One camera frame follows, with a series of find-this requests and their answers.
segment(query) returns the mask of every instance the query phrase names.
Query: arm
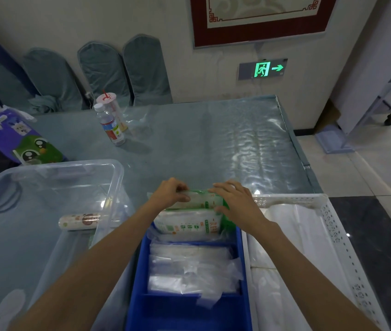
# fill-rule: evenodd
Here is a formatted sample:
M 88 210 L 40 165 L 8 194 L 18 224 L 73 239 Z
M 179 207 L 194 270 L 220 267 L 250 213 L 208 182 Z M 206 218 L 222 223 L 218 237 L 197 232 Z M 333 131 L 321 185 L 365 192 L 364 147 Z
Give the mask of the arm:
M 163 181 L 150 200 L 88 250 L 10 327 L 10 331 L 89 330 L 154 218 L 187 202 L 183 182 Z
M 267 220 L 240 183 L 215 183 L 210 192 L 228 203 L 217 207 L 263 246 L 314 331 L 380 331 L 286 238 L 279 225 Z

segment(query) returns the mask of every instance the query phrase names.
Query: water bottle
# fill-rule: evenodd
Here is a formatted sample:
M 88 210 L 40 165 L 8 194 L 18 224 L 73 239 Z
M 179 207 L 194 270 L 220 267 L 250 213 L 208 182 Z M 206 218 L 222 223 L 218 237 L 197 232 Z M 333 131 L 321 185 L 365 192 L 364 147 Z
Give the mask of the water bottle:
M 112 143 L 116 146 L 125 143 L 124 133 L 121 131 L 119 124 L 114 119 L 113 114 L 105 109 L 105 106 L 101 103 L 95 104 L 94 110 L 98 113 L 99 123 L 104 128 Z

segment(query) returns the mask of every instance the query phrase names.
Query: cartoon eye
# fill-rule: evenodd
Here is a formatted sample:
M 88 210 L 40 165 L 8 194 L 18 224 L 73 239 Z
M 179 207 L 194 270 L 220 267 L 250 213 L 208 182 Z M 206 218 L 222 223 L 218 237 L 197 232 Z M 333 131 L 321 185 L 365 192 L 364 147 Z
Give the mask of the cartoon eye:
M 22 159 L 24 161 L 29 161 L 36 158 L 38 155 L 39 153 L 36 152 L 35 150 L 25 150 L 24 153 L 22 154 Z
M 34 141 L 34 145 L 36 145 L 40 149 L 47 148 L 47 143 L 48 143 L 48 141 L 44 138 L 38 138 L 38 139 L 35 139 L 35 141 Z

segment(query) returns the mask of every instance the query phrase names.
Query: green exit sign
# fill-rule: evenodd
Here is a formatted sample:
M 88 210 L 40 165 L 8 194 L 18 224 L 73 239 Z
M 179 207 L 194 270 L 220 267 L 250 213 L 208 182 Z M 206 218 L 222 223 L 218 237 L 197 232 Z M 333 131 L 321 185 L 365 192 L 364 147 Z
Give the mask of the green exit sign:
M 241 63 L 238 66 L 238 80 L 283 76 L 287 59 L 262 60 L 256 63 Z

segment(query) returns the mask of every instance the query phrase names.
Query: hand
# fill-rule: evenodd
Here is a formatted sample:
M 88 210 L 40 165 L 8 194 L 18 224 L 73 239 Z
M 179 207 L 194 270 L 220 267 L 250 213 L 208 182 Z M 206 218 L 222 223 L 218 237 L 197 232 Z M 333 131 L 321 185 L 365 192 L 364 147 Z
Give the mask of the hand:
M 258 230 L 269 222 L 258 205 L 254 202 L 251 192 L 240 182 L 228 180 L 225 183 L 214 183 L 214 188 L 208 189 L 210 193 L 219 194 L 229 205 L 218 206 L 220 211 L 239 228 L 255 236 Z
M 148 204 L 160 209 L 162 211 L 169 208 L 176 202 L 189 202 L 189 196 L 178 193 L 178 191 L 189 190 L 186 183 L 170 178 L 167 181 L 162 181 L 159 188 L 151 195 Z

